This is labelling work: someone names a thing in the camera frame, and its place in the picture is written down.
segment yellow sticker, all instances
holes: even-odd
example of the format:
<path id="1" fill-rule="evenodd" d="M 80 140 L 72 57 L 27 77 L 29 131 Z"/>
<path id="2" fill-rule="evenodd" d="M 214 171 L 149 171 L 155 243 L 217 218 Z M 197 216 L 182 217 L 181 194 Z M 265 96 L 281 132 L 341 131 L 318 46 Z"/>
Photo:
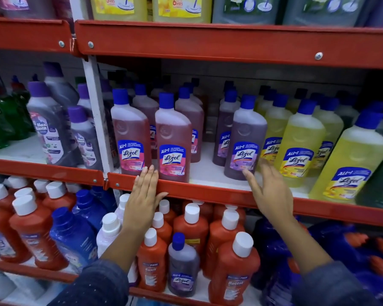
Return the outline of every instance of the yellow sticker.
<path id="1" fill-rule="evenodd" d="M 289 148 L 279 169 L 282 176 L 290 178 L 305 177 L 314 152 L 306 148 Z"/>
<path id="2" fill-rule="evenodd" d="M 133 0 L 95 0 L 98 14 L 128 15 L 135 13 Z"/>
<path id="3" fill-rule="evenodd" d="M 200 238 L 195 238 L 195 239 L 185 239 L 184 242 L 185 242 L 187 245 L 190 245 L 190 244 L 199 244 L 199 243 L 200 243 Z"/>
<path id="4" fill-rule="evenodd" d="M 158 0 L 159 16 L 195 18 L 201 16 L 201 0 Z"/>
<path id="5" fill-rule="evenodd" d="M 337 200 L 351 200 L 363 188 L 371 174 L 371 170 L 361 167 L 342 167 L 327 184 L 323 195 Z"/>

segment sleeve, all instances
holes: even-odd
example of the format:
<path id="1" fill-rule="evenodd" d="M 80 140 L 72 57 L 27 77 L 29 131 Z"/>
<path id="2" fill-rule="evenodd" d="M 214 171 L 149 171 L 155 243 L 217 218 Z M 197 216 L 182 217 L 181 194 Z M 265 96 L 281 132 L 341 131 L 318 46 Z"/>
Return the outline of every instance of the sleeve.
<path id="1" fill-rule="evenodd" d="M 379 306 L 342 262 L 317 267 L 292 290 L 296 306 Z"/>
<path id="2" fill-rule="evenodd" d="M 48 306 L 124 306 L 128 295 L 127 274 L 114 262 L 100 259 L 85 267 Z"/>

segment plastic bottle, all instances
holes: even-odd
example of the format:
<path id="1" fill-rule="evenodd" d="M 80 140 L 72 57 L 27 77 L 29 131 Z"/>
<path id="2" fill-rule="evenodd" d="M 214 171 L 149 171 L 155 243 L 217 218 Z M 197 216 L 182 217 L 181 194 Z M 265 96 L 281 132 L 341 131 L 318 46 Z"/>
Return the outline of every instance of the plastic bottle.
<path id="1" fill-rule="evenodd" d="M 115 210 L 115 214 L 119 221 L 122 223 L 123 222 L 123 215 L 125 213 L 125 206 L 127 201 L 129 200 L 129 193 L 125 193 L 119 197 L 119 205 L 117 209 Z"/>
<path id="2" fill-rule="evenodd" d="M 212 17 L 213 0 L 152 0 L 153 21 L 182 22 L 188 24 L 209 24 Z"/>
<path id="3" fill-rule="evenodd" d="M 170 208 L 168 200 L 161 200 L 159 202 L 159 211 L 163 214 L 163 219 L 169 226 L 173 227 L 174 218 L 177 217 L 176 213 Z"/>
<path id="4" fill-rule="evenodd" d="M 296 114 L 301 101 L 306 98 L 307 93 L 308 89 L 298 88 L 294 97 L 289 98 L 286 109 L 288 109 L 292 114 Z"/>
<path id="5" fill-rule="evenodd" d="M 71 121 L 68 116 L 68 107 L 78 104 L 80 96 L 72 85 L 66 81 L 62 74 L 62 69 L 57 62 L 44 62 L 45 80 L 44 82 L 51 91 L 52 98 L 61 105 L 66 130 L 69 133 L 71 150 L 77 163 L 81 164 L 81 153 L 78 144 L 71 130 Z"/>
<path id="6" fill-rule="evenodd" d="M 364 110 L 345 130 L 309 193 L 314 200 L 354 204 L 354 197 L 383 160 L 382 113 Z"/>
<path id="7" fill-rule="evenodd" d="M 257 98 L 255 99 L 254 110 L 257 111 L 258 104 L 264 101 L 264 96 L 270 91 L 271 87 L 267 85 L 261 85 Z"/>
<path id="8" fill-rule="evenodd" d="M 186 244 L 194 247 L 199 256 L 204 252 L 209 223 L 206 218 L 200 217 L 200 207 L 190 203 L 184 210 L 184 215 L 178 216 L 173 221 L 173 232 L 181 232 L 186 238 Z"/>
<path id="9" fill-rule="evenodd" d="M 98 245 L 98 257 L 100 258 L 105 250 L 113 243 L 122 228 L 116 214 L 110 212 L 102 218 L 102 228 L 96 236 Z"/>
<path id="10" fill-rule="evenodd" d="M 109 213 L 112 213 L 116 210 L 116 199 L 113 195 L 112 189 L 104 190 L 102 186 L 92 186 L 91 194 L 95 195 L 98 200 L 101 201 Z"/>
<path id="11" fill-rule="evenodd" d="M 155 117 L 159 178 L 189 182 L 192 126 L 186 116 L 174 110 L 173 93 L 160 93 Z"/>
<path id="12" fill-rule="evenodd" d="M 313 114 L 325 127 L 326 135 L 311 163 L 308 173 L 309 177 L 315 177 L 320 174 L 343 131 L 343 120 L 334 112 L 338 105 L 338 99 L 326 97 L 321 104 L 321 109 Z"/>
<path id="13" fill-rule="evenodd" d="M 163 214 L 161 212 L 158 211 L 155 213 L 152 227 L 156 229 L 158 237 L 160 237 L 167 245 L 169 245 L 173 229 L 170 224 L 164 221 Z"/>
<path id="14" fill-rule="evenodd" d="M 147 21 L 146 0 L 91 0 L 95 20 Z"/>
<path id="15" fill-rule="evenodd" d="M 218 263 L 209 284 L 210 303 L 237 306 L 250 278 L 260 267 L 260 256 L 246 232 L 238 232 L 233 242 L 219 247 Z"/>
<path id="16" fill-rule="evenodd" d="M 317 154 L 326 130 L 312 117 L 315 101 L 303 99 L 298 112 L 288 119 L 274 167 L 280 171 L 289 187 L 300 187 L 314 156 Z"/>
<path id="17" fill-rule="evenodd" d="M 185 244 L 183 233 L 174 233 L 169 245 L 169 281 L 170 292 L 183 298 L 194 295 L 197 288 L 197 274 L 200 258 L 196 250 Z"/>
<path id="18" fill-rule="evenodd" d="M 66 207 L 53 211 L 51 239 L 76 273 L 97 259 L 97 246 L 92 227 L 85 219 L 74 215 Z"/>
<path id="19" fill-rule="evenodd" d="M 335 113 L 342 118 L 344 123 L 344 129 L 350 128 L 354 119 L 357 119 L 359 112 L 353 108 L 357 101 L 357 97 L 354 95 L 348 95 L 346 97 L 341 96 L 339 98 L 340 105 L 336 109 Z"/>
<path id="20" fill-rule="evenodd" d="M 238 232 L 244 232 L 244 227 L 239 223 L 239 213 L 226 209 L 221 220 L 210 223 L 210 237 L 207 242 L 203 266 L 204 277 L 211 279 L 217 264 L 219 247 L 225 242 L 233 241 Z"/>
<path id="21" fill-rule="evenodd" d="M 148 229 L 138 250 L 139 288 L 163 292 L 166 288 L 167 244 L 154 228 Z"/>
<path id="22" fill-rule="evenodd" d="M 191 136 L 191 163 L 197 163 L 201 159 L 201 149 L 203 145 L 203 124 L 204 111 L 196 102 L 191 101 L 191 94 L 188 87 L 180 87 L 179 99 L 175 103 L 176 111 L 186 116 L 193 128 Z"/>
<path id="23" fill-rule="evenodd" d="M 103 170 L 96 130 L 88 120 L 82 106 L 68 107 L 71 120 L 71 130 L 81 152 L 81 157 L 87 169 Z"/>
<path id="24" fill-rule="evenodd" d="M 31 98 L 27 109 L 46 154 L 47 164 L 76 166 L 61 105 L 51 97 L 45 82 L 29 82 L 29 91 Z"/>
<path id="25" fill-rule="evenodd" d="M 0 184 L 0 209 L 14 214 L 13 201 L 15 197 L 10 194 L 3 184 Z"/>
<path id="26" fill-rule="evenodd" d="M 213 219 L 213 204 L 211 203 L 205 203 L 203 201 L 197 201 L 197 200 L 184 200 L 182 203 L 182 211 L 186 210 L 186 206 L 190 203 L 197 204 L 200 207 L 200 216 L 206 218 L 207 222 L 210 223 Z"/>
<path id="27" fill-rule="evenodd" d="M 245 180 L 244 169 L 254 173 L 267 132 L 267 121 L 254 112 L 254 102 L 254 95 L 243 95 L 241 107 L 234 113 L 224 174 L 235 180 Z"/>
<path id="28" fill-rule="evenodd" d="M 75 215 L 84 217 L 92 226 L 95 232 L 102 227 L 102 217 L 107 214 L 107 210 L 88 190 L 79 190 L 76 194 L 77 204 L 72 212 Z"/>
<path id="29" fill-rule="evenodd" d="M 267 110 L 272 106 L 275 96 L 275 89 L 269 89 L 268 91 L 266 91 L 266 94 L 264 95 L 262 101 L 259 100 L 257 102 L 257 109 L 255 111 L 261 116 L 265 117 Z"/>
<path id="30" fill-rule="evenodd" d="M 221 220 L 224 216 L 224 212 L 226 210 L 236 211 L 239 214 L 239 224 L 244 226 L 245 224 L 245 209 L 235 206 L 235 205 L 223 205 L 223 204 L 215 204 L 214 213 L 213 213 L 213 221 Z"/>
<path id="31" fill-rule="evenodd" d="M 130 107 L 126 89 L 113 90 L 111 109 L 122 174 L 140 175 L 152 164 L 149 121 L 140 110 Z"/>
<path id="32" fill-rule="evenodd" d="M 47 194 L 47 185 L 50 183 L 49 180 L 37 179 L 34 181 L 34 187 L 36 188 L 36 197 L 38 200 L 44 200 Z"/>
<path id="33" fill-rule="evenodd" d="M 27 248 L 34 254 L 38 268 L 59 271 L 68 266 L 56 244 L 49 237 L 53 224 L 51 211 L 38 206 L 31 195 L 13 201 L 16 212 L 10 218 L 10 226 L 16 230 Z"/>
<path id="34" fill-rule="evenodd" d="M 12 212 L 0 209 L 0 259 L 11 263 L 23 263 L 31 258 L 20 236 L 9 225 Z"/>
<path id="35" fill-rule="evenodd" d="M 56 19 L 51 0 L 0 0 L 7 18 Z"/>
<path id="36" fill-rule="evenodd" d="M 213 163 L 225 166 L 230 144 L 231 129 L 233 127 L 234 112 L 239 109 L 237 104 L 237 90 L 225 92 L 224 102 L 220 104 L 219 118 L 217 119 L 216 142 L 214 144 Z"/>
<path id="37" fill-rule="evenodd" d="M 91 101 L 89 99 L 88 86 L 86 83 L 78 84 L 77 88 L 78 88 L 78 94 L 80 95 L 80 99 L 78 100 L 77 105 L 80 105 L 85 109 L 85 113 L 87 114 L 88 121 L 95 128 L 95 122 L 93 120 L 93 113 L 91 108 Z"/>
<path id="38" fill-rule="evenodd" d="M 42 204 L 51 209 L 56 210 L 60 207 L 66 207 L 68 210 L 72 210 L 77 198 L 74 194 L 67 192 L 66 186 L 61 181 L 53 181 L 46 185 L 48 196 L 44 199 Z"/>
<path id="39" fill-rule="evenodd" d="M 289 110 L 285 109 L 288 96 L 277 93 L 272 106 L 267 110 L 265 119 L 267 121 L 267 133 L 261 150 L 261 158 L 265 158 L 270 163 L 274 163 L 281 145 L 282 136 L 288 124 L 288 119 L 292 116 Z"/>

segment blue bottle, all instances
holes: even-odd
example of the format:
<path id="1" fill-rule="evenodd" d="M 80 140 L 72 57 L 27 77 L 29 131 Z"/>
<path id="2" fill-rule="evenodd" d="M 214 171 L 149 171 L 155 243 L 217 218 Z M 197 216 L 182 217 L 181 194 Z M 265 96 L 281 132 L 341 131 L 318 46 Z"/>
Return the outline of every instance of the blue bottle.
<path id="1" fill-rule="evenodd" d="M 102 186 L 92 186 L 91 194 L 101 201 L 109 213 L 117 209 L 116 199 L 112 191 L 105 191 Z"/>
<path id="2" fill-rule="evenodd" d="M 89 190 L 79 190 L 76 196 L 77 204 L 73 207 L 72 212 L 84 217 L 95 233 L 98 233 L 102 227 L 102 218 L 108 213 L 106 208 Z"/>
<path id="3" fill-rule="evenodd" d="M 66 207 L 53 211 L 51 239 L 77 273 L 97 260 L 97 246 L 92 227 Z"/>

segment shelf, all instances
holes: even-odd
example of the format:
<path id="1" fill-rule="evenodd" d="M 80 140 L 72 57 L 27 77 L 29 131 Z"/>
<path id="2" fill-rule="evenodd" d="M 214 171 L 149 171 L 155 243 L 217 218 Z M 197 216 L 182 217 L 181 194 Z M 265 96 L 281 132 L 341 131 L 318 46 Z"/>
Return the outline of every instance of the shelf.
<path id="1" fill-rule="evenodd" d="M 0 18 L 0 49 L 70 53 L 72 43 L 69 24 L 64 20 Z"/>
<path id="2" fill-rule="evenodd" d="M 232 204 L 257 208 L 250 186 L 246 181 L 233 180 L 223 174 L 224 168 L 212 163 L 214 144 L 204 143 L 201 160 L 190 164 L 188 184 L 159 180 L 157 192 L 168 192 L 170 197 Z M 261 175 L 256 173 L 261 184 Z M 131 191 L 134 176 L 108 173 L 107 186 Z M 307 193 L 315 179 L 307 179 L 305 186 L 291 188 L 294 195 L 294 213 L 312 217 L 383 226 L 383 209 L 350 204 L 331 203 L 308 199 Z"/>
<path id="3" fill-rule="evenodd" d="M 84 55 L 383 69 L 381 29 L 78 20 L 75 31 Z"/>
<path id="4" fill-rule="evenodd" d="M 12 141 L 0 149 L 0 174 L 59 180 L 87 185 L 104 185 L 100 170 L 89 170 L 46 164 L 45 155 L 36 134 L 21 141 Z"/>

